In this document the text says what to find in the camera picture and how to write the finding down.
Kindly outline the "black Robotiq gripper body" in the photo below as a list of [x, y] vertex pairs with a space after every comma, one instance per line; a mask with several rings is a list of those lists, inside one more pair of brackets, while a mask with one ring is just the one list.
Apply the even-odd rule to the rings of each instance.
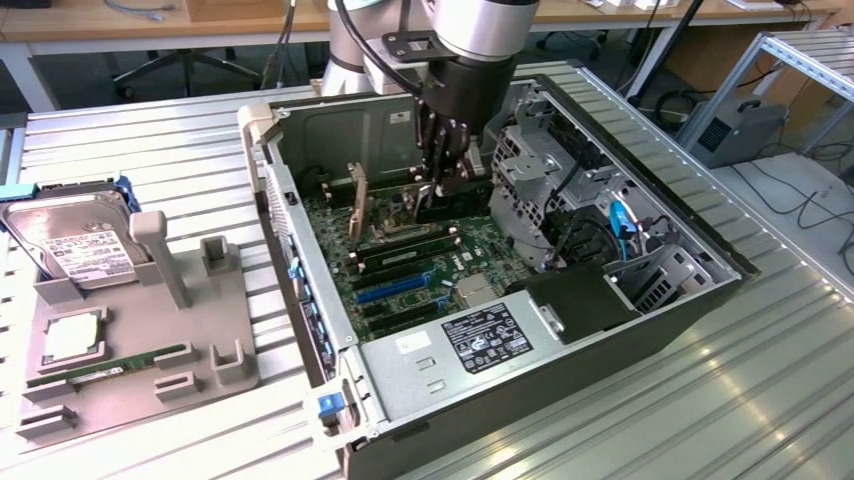
[[467, 57], [431, 62], [421, 90], [428, 111], [480, 135], [503, 104], [513, 72], [512, 57], [499, 62]]

